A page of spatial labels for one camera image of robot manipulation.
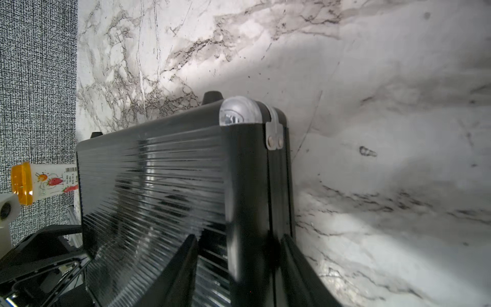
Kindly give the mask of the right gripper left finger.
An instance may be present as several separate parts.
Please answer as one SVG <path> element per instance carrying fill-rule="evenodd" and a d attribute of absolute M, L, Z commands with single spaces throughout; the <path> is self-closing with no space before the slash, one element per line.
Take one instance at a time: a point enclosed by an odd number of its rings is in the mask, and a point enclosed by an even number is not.
<path fill-rule="evenodd" d="M 136 306 L 191 306 L 197 261 L 198 241 L 189 235 Z"/>

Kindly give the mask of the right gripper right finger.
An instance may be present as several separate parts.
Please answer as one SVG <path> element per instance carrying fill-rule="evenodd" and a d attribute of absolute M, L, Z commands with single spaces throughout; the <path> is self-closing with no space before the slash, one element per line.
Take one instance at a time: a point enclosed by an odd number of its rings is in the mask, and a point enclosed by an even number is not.
<path fill-rule="evenodd" d="M 341 307 L 289 235 L 281 239 L 280 268 L 289 306 Z"/>

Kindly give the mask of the black poker set case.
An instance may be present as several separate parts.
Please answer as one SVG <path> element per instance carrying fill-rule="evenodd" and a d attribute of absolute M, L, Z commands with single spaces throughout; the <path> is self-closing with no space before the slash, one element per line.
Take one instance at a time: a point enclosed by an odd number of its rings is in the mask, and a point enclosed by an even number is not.
<path fill-rule="evenodd" d="M 286 306 L 280 241 L 294 234 L 289 124 L 280 109 L 220 98 L 80 142 L 86 286 L 132 306 L 193 235 L 193 306 Z"/>

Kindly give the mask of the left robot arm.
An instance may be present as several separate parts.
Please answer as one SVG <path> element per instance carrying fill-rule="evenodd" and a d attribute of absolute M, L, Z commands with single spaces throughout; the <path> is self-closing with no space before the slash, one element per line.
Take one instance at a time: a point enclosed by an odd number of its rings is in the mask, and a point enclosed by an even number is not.
<path fill-rule="evenodd" d="M 54 306 L 90 258 L 71 246 L 80 225 L 51 225 L 28 236 L 1 259 L 1 306 Z"/>

